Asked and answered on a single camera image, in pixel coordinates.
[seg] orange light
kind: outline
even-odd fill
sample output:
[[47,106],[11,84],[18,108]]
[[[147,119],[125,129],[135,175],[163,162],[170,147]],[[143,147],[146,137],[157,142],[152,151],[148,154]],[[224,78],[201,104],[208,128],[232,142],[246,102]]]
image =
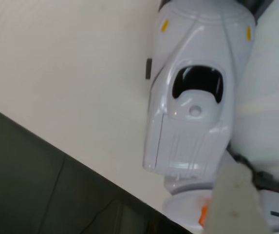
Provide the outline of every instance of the orange light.
[[161,28],[162,33],[164,33],[166,31],[167,26],[168,26],[168,19],[164,22],[164,24],[163,24],[163,26]]
[[199,219],[199,224],[202,227],[205,226],[206,216],[207,216],[207,204],[202,207],[202,213],[201,213],[201,216],[200,216],[200,219]]
[[252,39],[251,27],[250,26],[247,27],[246,38],[247,38],[248,41],[250,41]]

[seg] black visor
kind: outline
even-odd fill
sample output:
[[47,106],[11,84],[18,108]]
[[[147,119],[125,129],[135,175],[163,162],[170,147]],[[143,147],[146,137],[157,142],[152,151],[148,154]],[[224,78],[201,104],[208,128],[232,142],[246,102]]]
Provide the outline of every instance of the black visor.
[[173,97],[176,99],[186,90],[203,90],[214,95],[217,103],[223,97],[223,77],[219,71],[206,66],[190,66],[177,74],[173,86]]

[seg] green tile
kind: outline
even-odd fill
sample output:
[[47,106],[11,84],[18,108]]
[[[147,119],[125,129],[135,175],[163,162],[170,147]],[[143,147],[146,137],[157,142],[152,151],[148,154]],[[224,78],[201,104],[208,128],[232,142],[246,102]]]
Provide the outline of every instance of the green tile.
[[119,191],[91,169],[66,157],[40,233],[81,233]]
[[92,223],[89,223],[81,234],[120,234],[121,218],[124,205],[113,200],[99,211]]
[[0,234],[38,233],[63,159],[0,114]]

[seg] white wall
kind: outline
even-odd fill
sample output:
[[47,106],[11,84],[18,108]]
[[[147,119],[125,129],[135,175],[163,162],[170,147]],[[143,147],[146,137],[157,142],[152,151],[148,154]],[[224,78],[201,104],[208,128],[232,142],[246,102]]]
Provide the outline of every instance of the white wall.
[[0,0],[0,111],[161,210],[144,171],[158,0]]

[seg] round hole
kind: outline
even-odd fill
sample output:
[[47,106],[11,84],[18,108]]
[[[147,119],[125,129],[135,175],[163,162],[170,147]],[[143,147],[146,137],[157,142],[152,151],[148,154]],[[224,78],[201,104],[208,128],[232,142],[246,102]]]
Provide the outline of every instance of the round hole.
[[189,111],[193,117],[198,117],[201,114],[200,106],[192,106]]

